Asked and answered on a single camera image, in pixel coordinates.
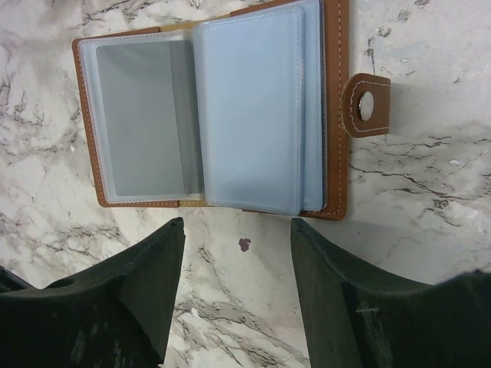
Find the white marble countertop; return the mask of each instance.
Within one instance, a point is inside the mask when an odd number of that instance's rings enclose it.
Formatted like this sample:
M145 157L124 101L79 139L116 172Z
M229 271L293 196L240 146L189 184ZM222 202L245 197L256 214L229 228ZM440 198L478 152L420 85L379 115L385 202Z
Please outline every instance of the white marble countertop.
M0 265L42 288L184 217L165 367L308 366L289 219L99 207L71 41L252 3L0 5ZM309 221L328 239L428 283L491 270L490 12L487 0L351 1L351 70L392 79L391 133L353 142L348 217Z

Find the wallet strap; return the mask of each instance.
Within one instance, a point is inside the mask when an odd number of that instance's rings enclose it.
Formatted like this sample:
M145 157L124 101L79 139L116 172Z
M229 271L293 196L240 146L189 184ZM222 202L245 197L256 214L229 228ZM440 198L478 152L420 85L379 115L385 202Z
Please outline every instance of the wallet strap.
M362 116L363 98L370 95L367 116ZM389 133L390 79L372 74L355 74L343 93L343 125L354 138Z

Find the stain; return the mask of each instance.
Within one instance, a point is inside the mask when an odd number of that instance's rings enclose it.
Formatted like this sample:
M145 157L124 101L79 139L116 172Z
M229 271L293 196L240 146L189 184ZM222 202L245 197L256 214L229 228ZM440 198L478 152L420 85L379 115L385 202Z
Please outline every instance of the stain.
M399 15L397 15L396 21L400 21L401 23L407 22L407 19L411 16L411 12L409 10L403 9L399 11Z
M251 239L240 238L239 245L241 251L248 251L249 245L251 244Z
M82 330L78 331L77 339L74 346L71 348L70 361L80 364L85 351L85 335Z
M445 209L450 205L450 201L448 199L432 199L433 206L436 209Z
M369 307L368 302L359 297L357 313L361 314L365 327L365 338L370 347L377 366L389 368L394 366L390 341L385 334L379 308Z
M387 74L393 75L390 71L388 71L385 67L381 67L381 71L385 71Z
M91 330L91 337L94 337L97 334L97 330L99 330L99 326L97 324L93 324Z
M378 35L382 38L388 37L391 32L392 32L392 28L388 28L388 27L382 26L378 29Z
M370 58L372 69L374 71L374 74L376 74L376 72L375 72L374 43L375 43L375 38L373 38L373 37L368 38L368 40L367 40L368 49L365 51L365 55L367 55Z
M359 177L357 177L355 181L358 184L364 184L364 183L367 182L367 180L362 175L360 175Z
M423 9L425 6L430 4L430 0L416 0L414 4L419 8Z

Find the card holder wallet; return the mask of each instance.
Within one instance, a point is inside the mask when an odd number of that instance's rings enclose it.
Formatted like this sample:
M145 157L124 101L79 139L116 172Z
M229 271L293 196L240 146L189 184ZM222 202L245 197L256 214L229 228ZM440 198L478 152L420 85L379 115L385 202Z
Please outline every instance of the card holder wallet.
M348 1L277 0L73 43L102 206L342 219L348 135L388 132L390 81L348 80ZM374 96L372 117L359 103Z

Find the dark spot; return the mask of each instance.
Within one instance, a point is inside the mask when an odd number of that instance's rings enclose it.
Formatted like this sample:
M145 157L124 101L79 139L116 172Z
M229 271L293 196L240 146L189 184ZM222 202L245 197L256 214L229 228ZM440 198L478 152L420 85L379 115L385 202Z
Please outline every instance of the dark spot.
M368 49L365 51L365 55L367 55L370 58L372 69L374 70L374 74L376 74L375 73L374 43L375 43L375 38L373 38L373 37L368 38L368 40L367 40Z
M382 38L386 38L392 32L392 28L380 27L378 29L378 35Z
M432 200L433 200L433 206L437 209L445 209L446 207L449 206L448 199L432 199Z
M251 239L240 238L239 245L240 245L241 251L248 251L249 250L249 244L251 244Z
M430 0L416 0L414 4L419 8L422 9L428 4L430 4Z
M407 21L407 19L409 19L411 15L411 12L409 10L401 10L399 11L399 15L397 16L397 21L400 21L402 23L405 23Z

